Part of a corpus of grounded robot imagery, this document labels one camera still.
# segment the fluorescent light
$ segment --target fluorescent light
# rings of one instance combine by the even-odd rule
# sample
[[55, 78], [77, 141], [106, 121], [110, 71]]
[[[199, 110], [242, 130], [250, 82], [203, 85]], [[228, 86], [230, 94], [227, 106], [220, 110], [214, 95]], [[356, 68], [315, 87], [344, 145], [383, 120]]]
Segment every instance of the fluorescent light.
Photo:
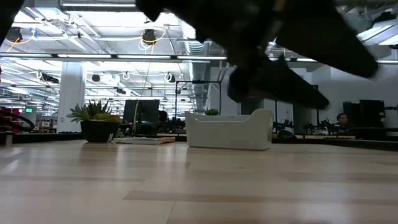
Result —
[[18, 94], [23, 94], [23, 95], [27, 95], [28, 92], [26, 90], [20, 89], [20, 88], [15, 88], [15, 87], [8, 87], [8, 89], [10, 89], [11, 92], [13, 93], [18, 93]]
[[9, 83], [9, 84], [17, 84], [16, 82], [13, 82], [13, 81], [11, 81], [11, 80], [6, 80], [6, 79], [4, 79], [4, 78], [1, 79], [1, 82], [2, 82], [2, 83]]
[[52, 57], [50, 54], [0, 53], [0, 57]]
[[58, 57], [68, 58], [111, 58], [111, 55], [102, 54], [58, 54]]
[[395, 45], [398, 44], [398, 35], [395, 35], [387, 40], [381, 42], [379, 45]]
[[45, 102], [46, 105], [51, 105], [51, 106], [58, 106], [56, 103], [50, 103], [50, 102]]
[[95, 4], [95, 3], [65, 3], [62, 6], [69, 6], [69, 7], [135, 7], [135, 4]]
[[377, 60], [380, 64], [393, 64], [398, 65], [398, 60]]
[[39, 22], [14, 22], [12, 26], [16, 27], [23, 27], [23, 28], [33, 28], [33, 27], [38, 27], [38, 26], [44, 26], [44, 24], [41, 24]]
[[10, 109], [23, 109], [23, 108], [25, 108], [24, 106], [3, 106], [3, 107], [10, 108]]
[[317, 61], [310, 58], [298, 58], [297, 62], [317, 62]]
[[380, 34], [381, 32], [384, 32], [386, 29], [392, 27], [392, 25], [388, 25], [388, 26], [382, 26], [382, 27], [373, 27], [371, 29], [368, 29], [360, 34], [357, 35], [357, 38], [360, 41], [367, 41], [370, 38], [374, 37], [375, 35]]
[[166, 55], [118, 55], [118, 58], [128, 58], [128, 59], [171, 59], [171, 56], [166, 56]]
[[227, 57], [216, 56], [177, 56], [180, 60], [226, 60]]

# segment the ceiling light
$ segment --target ceiling light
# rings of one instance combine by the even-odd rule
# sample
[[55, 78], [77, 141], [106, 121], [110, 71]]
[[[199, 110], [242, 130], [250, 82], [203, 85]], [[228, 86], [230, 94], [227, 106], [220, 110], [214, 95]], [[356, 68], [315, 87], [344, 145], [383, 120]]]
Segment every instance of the ceiling light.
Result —
[[166, 56], [166, 55], [118, 55], [118, 58], [128, 58], [128, 59], [171, 59], [171, 56]]
[[218, 56], [177, 56], [180, 60], [226, 60], [227, 57]]
[[4, 78], [1, 79], [1, 82], [2, 82], [2, 83], [9, 83], [9, 84], [17, 84], [16, 82], [13, 82], [13, 81], [11, 81], [11, 80], [6, 80], [6, 79], [4, 79]]
[[58, 106], [56, 103], [50, 103], [50, 102], [45, 102], [46, 105], [51, 105], [51, 106]]
[[379, 45], [395, 45], [398, 44], [398, 35], [395, 35], [387, 40], [381, 42]]
[[0, 57], [52, 57], [50, 54], [0, 53]]
[[297, 62], [317, 62], [314, 59], [310, 59], [310, 58], [297, 58], [296, 60]]
[[62, 6], [69, 6], [69, 7], [135, 7], [135, 4], [95, 4], [95, 3], [84, 3], [84, 4], [79, 4], [79, 3], [65, 3], [62, 4]]
[[8, 89], [10, 89], [11, 92], [13, 93], [18, 93], [18, 94], [23, 94], [23, 95], [27, 95], [28, 92], [26, 90], [20, 89], [20, 88], [15, 88], [15, 87], [9, 87]]
[[358, 34], [357, 38], [360, 41], [365, 42], [365, 41], [369, 40], [370, 38], [384, 32], [385, 30], [387, 30], [388, 28], [390, 28], [392, 26], [393, 25], [382, 26], [382, 27], [373, 27], [372, 29], [368, 29], [368, 30]]
[[377, 62], [380, 64], [398, 64], [398, 60], [378, 60]]
[[103, 54], [58, 54], [58, 57], [68, 58], [111, 58], [111, 55]]

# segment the white plastic container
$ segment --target white plastic container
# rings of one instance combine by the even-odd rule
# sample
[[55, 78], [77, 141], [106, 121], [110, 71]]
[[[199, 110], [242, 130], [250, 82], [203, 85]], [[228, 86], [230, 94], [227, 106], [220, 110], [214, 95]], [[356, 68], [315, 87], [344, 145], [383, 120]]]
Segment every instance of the white plastic container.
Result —
[[185, 112], [190, 147], [266, 150], [271, 146], [274, 115], [258, 109], [252, 115], [203, 116]]

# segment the blurry black object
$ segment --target blurry black object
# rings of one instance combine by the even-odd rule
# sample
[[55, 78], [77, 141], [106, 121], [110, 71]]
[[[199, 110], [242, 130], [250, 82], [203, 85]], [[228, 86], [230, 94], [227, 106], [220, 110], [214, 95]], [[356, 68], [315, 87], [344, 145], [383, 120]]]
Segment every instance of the blurry black object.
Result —
[[155, 21], [166, 8], [196, 28], [200, 42], [220, 44], [238, 66], [229, 79], [229, 97], [250, 94], [325, 109], [329, 102], [293, 72], [283, 58], [265, 55], [269, 41], [361, 77], [378, 68], [373, 56], [338, 14], [331, 0], [137, 0], [137, 7]]
[[60, 80], [58, 78], [54, 78], [51, 75], [47, 75], [46, 73], [42, 74], [42, 78], [43, 81], [45, 82], [50, 82], [50, 83], [55, 83], [55, 84], [59, 84]]
[[360, 100], [361, 117], [363, 127], [383, 128], [386, 111], [384, 101], [381, 100]]
[[348, 122], [355, 127], [363, 127], [361, 116], [361, 107], [359, 103], [352, 103], [350, 101], [343, 102], [344, 113], [347, 114]]
[[285, 128], [294, 128], [293, 121], [289, 121], [287, 119], [283, 123], [274, 121], [274, 128], [277, 133]]
[[6, 39], [11, 42], [19, 43], [22, 40], [21, 28], [20, 27], [11, 27], [8, 32]]
[[[29, 125], [29, 127], [22, 126], [20, 124], [16, 124], [16, 123], [12, 122], [10, 118], [17, 118], [19, 120], [22, 120], [22, 121], [26, 122]], [[12, 114], [12, 113], [9, 113], [6, 111], [1, 111], [1, 110], [0, 110], [0, 123], [6, 124], [12, 128], [18, 129], [20, 131], [26, 131], [26, 132], [32, 131], [35, 128], [34, 123], [32, 123], [29, 119], [24, 118], [23, 116], [19, 116], [19, 115]]]
[[142, 34], [142, 41], [147, 45], [154, 45], [156, 44], [156, 36], [155, 30], [153, 29], [146, 29]]
[[93, 82], [99, 82], [101, 80], [99, 75], [93, 75], [91, 79]]
[[278, 138], [279, 139], [297, 139], [296, 135], [294, 135], [293, 132], [288, 131], [288, 130], [279, 131]]

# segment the desk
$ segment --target desk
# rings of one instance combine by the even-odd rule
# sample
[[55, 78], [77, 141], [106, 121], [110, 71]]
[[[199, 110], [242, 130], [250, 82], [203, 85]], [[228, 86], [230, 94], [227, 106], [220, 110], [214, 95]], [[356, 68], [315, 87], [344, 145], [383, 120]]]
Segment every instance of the desk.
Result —
[[397, 160], [327, 145], [18, 144], [0, 150], [0, 212], [18, 224], [398, 223]]

